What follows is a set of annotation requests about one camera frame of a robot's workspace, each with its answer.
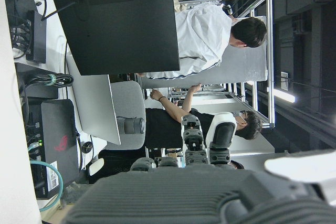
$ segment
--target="monitor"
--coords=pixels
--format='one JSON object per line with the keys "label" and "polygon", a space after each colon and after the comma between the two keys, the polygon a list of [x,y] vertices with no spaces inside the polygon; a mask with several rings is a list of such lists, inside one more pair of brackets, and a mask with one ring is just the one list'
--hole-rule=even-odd
{"label": "monitor", "polygon": [[54,0],[82,75],[179,70],[173,0]]}
{"label": "monitor", "polygon": [[120,145],[109,76],[82,76],[72,55],[67,56],[80,124],[84,132]]}

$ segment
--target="rog logo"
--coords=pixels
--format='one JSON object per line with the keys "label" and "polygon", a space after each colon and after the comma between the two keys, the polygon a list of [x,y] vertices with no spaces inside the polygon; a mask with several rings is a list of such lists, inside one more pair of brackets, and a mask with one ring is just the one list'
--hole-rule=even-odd
{"label": "rog logo", "polygon": [[65,135],[62,137],[61,141],[59,142],[59,145],[55,146],[54,149],[58,152],[65,151],[65,149],[67,148],[67,144],[68,144],[68,136]]}

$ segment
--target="sticker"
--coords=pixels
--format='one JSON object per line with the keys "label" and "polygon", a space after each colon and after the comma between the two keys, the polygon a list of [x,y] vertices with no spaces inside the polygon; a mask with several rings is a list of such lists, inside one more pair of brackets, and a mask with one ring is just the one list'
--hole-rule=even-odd
{"label": "sticker", "polygon": [[[52,165],[54,168],[57,169],[57,161],[51,163],[50,165]],[[47,179],[48,179],[48,191],[53,190],[56,186],[58,186],[58,176],[57,174],[50,169],[49,167],[47,167]]]}

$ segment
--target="black t-shirt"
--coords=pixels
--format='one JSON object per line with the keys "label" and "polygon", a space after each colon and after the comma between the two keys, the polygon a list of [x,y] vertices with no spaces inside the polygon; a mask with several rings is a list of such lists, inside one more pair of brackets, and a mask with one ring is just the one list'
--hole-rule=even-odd
{"label": "black t-shirt", "polygon": [[[190,113],[198,117],[201,123],[205,143],[206,134],[211,125],[213,115],[191,110]],[[162,109],[146,109],[145,146],[153,148],[182,148],[181,124],[172,119]]]}
{"label": "black t-shirt", "polygon": [[196,116],[201,123],[202,132],[203,132],[203,142],[205,143],[206,135],[208,134],[210,125],[212,123],[212,119],[214,115],[206,114],[206,113],[199,113],[197,110],[191,109],[190,114]]}

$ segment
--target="computer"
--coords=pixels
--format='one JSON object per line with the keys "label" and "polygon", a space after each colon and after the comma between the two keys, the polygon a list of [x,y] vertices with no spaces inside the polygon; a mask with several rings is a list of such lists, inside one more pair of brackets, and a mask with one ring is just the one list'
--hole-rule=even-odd
{"label": "computer", "polygon": [[[69,99],[45,100],[29,106],[30,131],[38,136],[41,146],[29,152],[29,156],[55,167],[62,175],[64,186],[79,176],[75,114]],[[32,165],[35,194],[48,198],[58,193],[59,179],[50,168]]]}
{"label": "computer", "polygon": [[67,56],[81,127],[84,132],[120,145],[109,76],[82,76],[72,55]]}
{"label": "computer", "polygon": [[173,0],[54,0],[83,75],[179,70]]}

